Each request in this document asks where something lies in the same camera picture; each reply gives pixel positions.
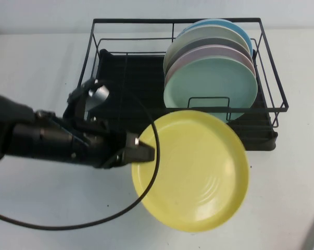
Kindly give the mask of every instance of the white table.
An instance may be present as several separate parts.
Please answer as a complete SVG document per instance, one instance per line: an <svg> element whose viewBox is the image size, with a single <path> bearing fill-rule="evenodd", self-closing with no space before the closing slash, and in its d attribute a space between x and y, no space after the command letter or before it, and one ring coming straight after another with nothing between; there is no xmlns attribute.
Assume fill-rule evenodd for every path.
<svg viewBox="0 0 314 250"><path fill-rule="evenodd" d="M311 249L314 242L314 30L268 30L290 104L277 147L248 152L243 206L224 225L184 233L139 204L103 225L45 232L0 221L0 249ZM88 34L0 35L0 94L61 115L80 75ZM136 198L130 167L97 170L15 157L0 162L0 213L65 225L99 219Z"/></svg>

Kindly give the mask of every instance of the gray plate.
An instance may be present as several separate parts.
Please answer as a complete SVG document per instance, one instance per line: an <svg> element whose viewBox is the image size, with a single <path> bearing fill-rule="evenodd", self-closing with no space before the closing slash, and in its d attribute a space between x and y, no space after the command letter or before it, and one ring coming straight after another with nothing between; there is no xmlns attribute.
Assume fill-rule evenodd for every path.
<svg viewBox="0 0 314 250"><path fill-rule="evenodd" d="M225 38L240 43L250 53L248 44L244 38L235 31L220 25L203 25L194 27L184 32L180 37L176 38L168 47L162 68L166 72L166 66L169 60L184 46L204 38Z"/></svg>
<svg viewBox="0 0 314 250"><path fill-rule="evenodd" d="M182 55L178 60L176 60L176 62L172 65L172 67L167 72L167 75L165 76L165 86L174 75L174 73L181 69L183 66L201 58L211 56L232 58L246 66L255 77L255 69L253 63L244 54L240 53L236 49L224 45L205 45L188 51L186 54Z"/></svg>
<svg viewBox="0 0 314 250"><path fill-rule="evenodd" d="M191 51L192 49L195 49L197 47L201 47L204 45L224 45L231 47L233 49L236 49L240 53L244 54L252 63L253 60L249 54L249 52L243 47L240 43L237 43L233 40L230 39L225 39L225 38L204 38L200 39L194 42L189 43L188 45L184 46L182 49L180 49L178 52L176 52L171 59L169 60L166 71L164 72L165 75L167 74L168 70L171 68L171 66L175 63L176 60L178 60L182 55L187 53L188 51Z"/></svg>

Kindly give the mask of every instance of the black wire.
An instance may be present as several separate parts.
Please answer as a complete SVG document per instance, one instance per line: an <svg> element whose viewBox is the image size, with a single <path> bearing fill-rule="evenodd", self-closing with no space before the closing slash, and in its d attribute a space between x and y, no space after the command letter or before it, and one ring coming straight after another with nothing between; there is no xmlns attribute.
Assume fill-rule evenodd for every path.
<svg viewBox="0 0 314 250"><path fill-rule="evenodd" d="M141 103L141 101L132 93L129 93L137 102L138 104L143 108L144 112L146 113L146 115L148 116L151 125L152 125L152 129L153 129L153 133L155 134L155 139L156 139L156 151L157 151L157 156L156 156L156 167L155 167L155 171L152 175L152 178L150 180L150 183L148 184L148 186L146 187L145 191L142 193L142 195L135 200L131 205L129 205L128 207L126 207L125 209L123 209L122 211L119 211L118 213L108 216L104 219L101 220L96 220L96 221L92 221L92 222L88 222L88 223L84 223L84 224L77 224L77 225L71 225L71 226L41 226L41 225L37 225L37 224L30 224L30 223L26 223L26 222L22 222L19 220L15 220L15 219L11 219L8 218L6 216L0 215L0 220L6 221L8 223L11 224L15 224L21 227L25 227L25 228L32 228L32 229L38 229L38 230L46 230L46 231L65 231L65 230L74 230L74 229L80 229L80 228L88 228L88 227L92 227L92 226L96 226L102 223L105 223L107 221L116 219L118 217L120 217L121 215L124 215L125 213L129 212L131 209L133 209L139 202L142 201L142 199L146 196L146 194L150 191L153 183L156 180L157 177L157 173L158 173L158 169L159 169L159 162L160 162L160 145L159 145L159 137L158 137L158 132L157 132L157 128L156 125L154 123L153 118L151 117L150 113L148 112L148 110L145 108L145 106Z"/></svg>

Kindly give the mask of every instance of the plate rim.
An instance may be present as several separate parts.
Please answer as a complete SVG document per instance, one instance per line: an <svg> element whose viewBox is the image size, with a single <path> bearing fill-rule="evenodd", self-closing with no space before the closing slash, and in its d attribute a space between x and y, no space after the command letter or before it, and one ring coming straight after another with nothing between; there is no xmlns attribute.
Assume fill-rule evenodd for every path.
<svg viewBox="0 0 314 250"><path fill-rule="evenodd" d="M228 46L228 47L230 47L230 48L233 48L233 49L239 51L240 53L244 54L244 55L252 62L252 64L254 64L254 63L253 63L253 58L250 56L250 53L246 50L246 48L245 48L243 45L241 45L240 43L238 43L238 42L236 42L236 41L234 41L234 40L232 40L232 39L221 38L221 37L218 37L218 38L216 38L216 37L203 38L203 39L200 39L200 40L196 40L196 41L190 42L190 43L188 43L186 46L189 46L189 45L191 45L191 44L193 44L193 43L196 43L196 42L198 42L198 41L202 41L202 40L212 40L212 39L229 40L229 41L231 41L231 42L237 44L238 46L241 46L241 47L244 49L246 55L245 55L244 53L242 53L241 51L239 51L238 49L236 49L236 48L233 48L233 47L230 47L230 46L224 45L224 44L218 44L218 43L216 43L216 44L207 43L207 44L204 44L204 45L200 45L200 46L194 47L194 48L190 49L189 51L191 51L191 50L193 50L193 49L195 49L195 48L201 47L201 46L206 46L206 45L223 45L223 46ZM189 52L189 51L186 51L185 53L182 53L180 56L178 56L178 57L176 58L176 60L172 60L173 58L175 58L175 56L177 55L177 53L179 53L179 52L180 52L182 49L184 49L186 46L184 46L184 47L182 47L181 49L179 49L179 50L170 58L170 60L169 60L168 63L167 63L166 70L164 71L164 73L167 73L167 72L169 71L170 67L172 67L172 65L176 62L176 60L178 60L181 56L183 56L184 54L186 54L187 52Z"/></svg>
<svg viewBox="0 0 314 250"><path fill-rule="evenodd" d="M248 47L248 44L246 43L246 41L243 39L243 37L241 36L241 35L239 35L237 32L235 32L235 31L233 31L233 30L231 30L231 29L229 29L229 28L227 28L227 27L224 27L224 26L221 26L221 25L202 25L202 26L199 26L199 27L194 27L194 28L192 28L192 29L190 29L188 32L186 32L185 34L183 34L183 35L186 35L186 34L189 34L190 32L193 32L193 31L195 31L195 30L199 30L199 29L207 29L207 28L213 28L213 27L218 27L218 28L223 28L223 29L225 29L225 30L228 30L230 33L233 33L233 34L235 34L237 37L239 37L241 40L243 40L243 42L245 42L245 49L250 53L250 51L249 51L249 47ZM184 46L186 46L188 43L190 43L190 42L194 42L194 41L197 41L197 40L200 40L200 38L198 38L198 39L192 39L192 40L190 40L188 43L186 43L186 44L184 44L184 45L182 45L181 46L181 48L178 48L178 49L176 49L176 43L180 43L179 41L181 41L181 39L183 39L183 37L184 36L180 36L179 37L179 39L177 40L177 39L175 39L172 43L171 43L171 45L168 47L168 49L167 49L167 51L166 51L166 53L165 53L165 56L164 56L164 61L163 61L163 63L162 63L162 68L163 68L163 70L165 71L165 69L166 69L166 64L168 64L168 62L169 62L169 60L172 58L172 56L173 55L175 55L175 53L177 52L177 51L179 51L181 48L183 48ZM216 37L219 37L219 36L207 36L207 37L204 37L204 38L216 38Z"/></svg>
<svg viewBox="0 0 314 250"><path fill-rule="evenodd" d="M176 67L177 66L177 62L179 63L181 58L185 57L185 56L188 56L190 53L194 53L195 51L197 50L200 50L200 49L208 49L208 48L222 48L222 49L228 49L228 50L231 50L235 53L238 53L240 54L241 57L243 57L245 60L247 60L251 66L251 69L246 66L245 64L243 64L242 62L230 57L230 56L223 56L223 55L207 55L207 56L204 56L204 57L201 57L201 58L206 58L206 57L209 57L209 56L220 56L220 57L228 57L232 60L235 60L235 61L238 61L240 62L241 64L245 65L248 69L250 69L250 71L253 73L254 77L256 78L256 73L255 73L255 67L254 67L254 64L253 64L253 61L252 60L249 60L248 57L246 57L243 53L241 53L240 51L234 49L234 48L231 48L229 46L226 46L226 45L218 45L218 44L210 44L210 45L203 45L203 46L200 46L200 47L196 47L194 49L191 49L190 51L186 52L185 54L183 54L182 56L180 56L175 62L174 64L169 68L169 70L166 72L166 75L165 75L165 82L164 82L164 87L167 85L167 82L169 81L169 79L176 73L176 71L180 70L181 68L177 69L175 72L173 72L173 74L171 76L169 76L169 72L171 71L172 67Z"/></svg>
<svg viewBox="0 0 314 250"><path fill-rule="evenodd" d="M189 31L190 29L195 28L195 27L193 27L193 26L196 25L196 24L198 24L198 26L209 25L209 24L213 25L213 23L207 23L207 24L201 24L201 23L204 23L204 22L214 22L214 21L220 21L220 22L225 22L225 23L231 23L231 25L234 25L234 27L238 27L240 30L242 30L242 31L243 31L242 33L243 33L243 35L245 36L245 37L243 37L243 38L244 38L244 40L246 41L246 43L247 43L247 45L248 45L248 47L249 47L249 50L250 50L250 52L249 52L249 53L250 53L250 56L253 56L253 45L252 45L252 41L251 41L249 35L247 34L247 32L246 32L243 28L241 28L239 25L237 25L236 23L230 22L230 21L225 20L225 19L222 19L222 18L207 18L207 19L203 19L203 20L200 20L200 21L198 21L198 22L195 22L195 23L191 24L190 26L188 26L187 28L183 29L183 30L178 34L177 38L180 37L180 36L182 36L185 32Z"/></svg>

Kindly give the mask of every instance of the plate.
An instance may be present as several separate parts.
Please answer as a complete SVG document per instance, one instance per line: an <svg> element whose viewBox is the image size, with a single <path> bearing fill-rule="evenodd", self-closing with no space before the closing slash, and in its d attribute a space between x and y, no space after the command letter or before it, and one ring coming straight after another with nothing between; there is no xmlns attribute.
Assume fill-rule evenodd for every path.
<svg viewBox="0 0 314 250"><path fill-rule="evenodd" d="M192 25L188 26L186 29L184 29L178 36L181 36L183 33L187 32L188 30L194 28L194 27L199 27L202 25L207 25L207 24L214 24L214 25L221 25L224 27L227 27L233 31L235 31L236 33L238 33L239 35L241 35L243 37L243 39L246 41L248 47L249 47L249 52L250 55L253 55L253 46L252 46L252 42L248 36L248 34L246 33L246 31L244 31L241 27L239 27L238 25L236 25L233 22L227 21L225 19L205 19L205 20L201 20L198 21L196 23L193 23Z"/></svg>
<svg viewBox="0 0 314 250"><path fill-rule="evenodd" d="M219 25L207 25L207 26L199 26L194 27L187 32L185 32L182 36L176 38L174 42L168 47L165 57L163 69L166 71L166 65L172 56L179 51L184 46L188 45L191 42L204 39L204 38L225 38L233 40L237 43L240 43L242 46L246 48L246 50L250 53L248 45L246 41L235 31L219 26Z"/></svg>
<svg viewBox="0 0 314 250"><path fill-rule="evenodd" d="M194 42L191 42L181 48L178 52L176 52L172 58L169 60L168 64L166 65L166 71L164 71L165 75L169 68L175 63L176 60L178 60L179 57L181 57L183 54L187 53L188 51L191 51L192 49L195 49L197 47L201 47L204 45L224 45L231 47L233 49L236 49L237 51L241 52L244 54L251 62L253 63L253 59L250 56L250 53L243 47L241 44L229 40L229 39L224 39L224 38L205 38L205 39L200 39Z"/></svg>
<svg viewBox="0 0 314 250"><path fill-rule="evenodd" d="M242 63L225 57L206 57L177 70L164 89L168 108L187 107L191 97L220 97L192 99L190 107L250 108L257 95L253 73ZM227 122L226 113L211 113ZM243 113L232 113L231 120Z"/></svg>
<svg viewBox="0 0 314 250"><path fill-rule="evenodd" d="M248 69L251 70L253 75L256 75L253 62L236 49L223 45L205 45L188 51L186 54L181 56L168 71L166 70L165 85L178 69L192 61L208 56L225 56L232 58L245 65Z"/></svg>
<svg viewBox="0 0 314 250"><path fill-rule="evenodd" d="M160 222L177 230L213 229L238 210L244 200L249 167L245 148L225 123L203 112L169 113L155 121L160 165L151 190L142 200ZM140 140L156 147L152 127ZM138 195L147 187L155 162L132 164Z"/></svg>

